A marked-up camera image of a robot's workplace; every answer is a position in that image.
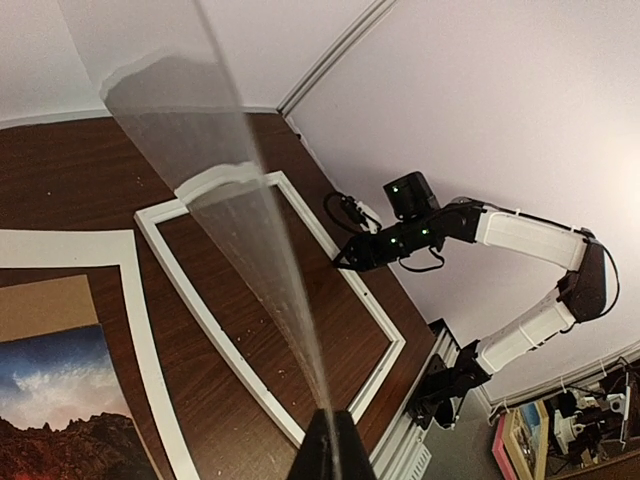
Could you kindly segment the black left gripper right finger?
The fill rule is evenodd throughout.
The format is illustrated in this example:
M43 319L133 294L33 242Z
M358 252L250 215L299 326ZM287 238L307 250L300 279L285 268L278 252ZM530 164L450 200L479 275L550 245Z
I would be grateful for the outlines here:
M339 451L339 478L344 480L375 480L376 475L351 414L334 413Z

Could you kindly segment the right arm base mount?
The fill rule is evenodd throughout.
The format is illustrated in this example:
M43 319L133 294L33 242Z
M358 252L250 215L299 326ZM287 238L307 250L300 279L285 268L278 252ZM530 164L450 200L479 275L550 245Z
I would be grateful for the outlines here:
M479 363L479 343L462 348L452 367L445 367L439 355L429 362L436 370L422 376L405 408L413 423L424 430L432 422L444 430L455 426L466 395L492 377Z

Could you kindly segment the clear acrylic sheet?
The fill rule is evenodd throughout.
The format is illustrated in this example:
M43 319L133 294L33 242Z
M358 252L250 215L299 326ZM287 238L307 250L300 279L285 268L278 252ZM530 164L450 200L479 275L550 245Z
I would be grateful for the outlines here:
M200 1L63 1L106 109L274 318L316 404L331 406L303 278Z

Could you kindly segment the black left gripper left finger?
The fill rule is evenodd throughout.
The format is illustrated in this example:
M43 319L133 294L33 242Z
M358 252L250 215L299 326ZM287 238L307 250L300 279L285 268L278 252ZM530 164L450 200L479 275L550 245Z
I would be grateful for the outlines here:
M290 480L333 478L334 464L327 413L325 410L317 410L290 468Z

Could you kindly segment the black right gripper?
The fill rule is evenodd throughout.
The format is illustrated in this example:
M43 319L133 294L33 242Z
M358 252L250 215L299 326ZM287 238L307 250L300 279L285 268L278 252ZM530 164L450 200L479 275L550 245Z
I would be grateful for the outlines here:
M440 255L443 245L444 238L426 223L398 222L377 233L364 232L354 236L332 260L332 265L339 270L362 273L398 262L409 272L426 273L445 265L445 259ZM419 268L402 263L421 249L428 249L438 263Z

